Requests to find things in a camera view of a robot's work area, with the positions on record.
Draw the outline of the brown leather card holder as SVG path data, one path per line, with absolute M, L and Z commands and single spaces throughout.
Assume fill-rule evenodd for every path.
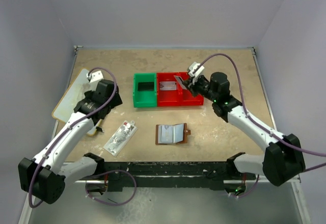
M 191 130 L 186 123 L 175 125 L 156 125 L 156 145 L 180 145 L 187 144 Z

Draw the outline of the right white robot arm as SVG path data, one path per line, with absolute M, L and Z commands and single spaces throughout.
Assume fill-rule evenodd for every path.
M 215 72 L 210 79 L 201 75 L 196 82 L 191 77 L 177 81 L 193 96 L 201 95 L 210 100 L 218 117 L 240 129 L 263 151 L 259 156 L 238 153 L 230 157 L 227 163 L 231 171 L 263 175 L 274 186 L 280 186 L 305 171 L 298 137 L 268 127 L 245 110 L 244 104 L 231 95 L 226 74 Z

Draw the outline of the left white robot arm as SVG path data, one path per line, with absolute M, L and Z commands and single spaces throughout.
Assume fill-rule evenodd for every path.
M 20 186 L 28 193 L 31 208 L 39 206 L 33 202 L 33 197 L 52 204 L 62 195 L 66 185 L 102 168 L 103 159 L 92 153 L 71 165 L 64 165 L 64 162 L 82 137 L 121 104 L 117 83 L 100 80 L 94 90 L 85 92 L 84 99 L 77 103 L 58 135 L 32 159 L 21 160 L 18 165 Z

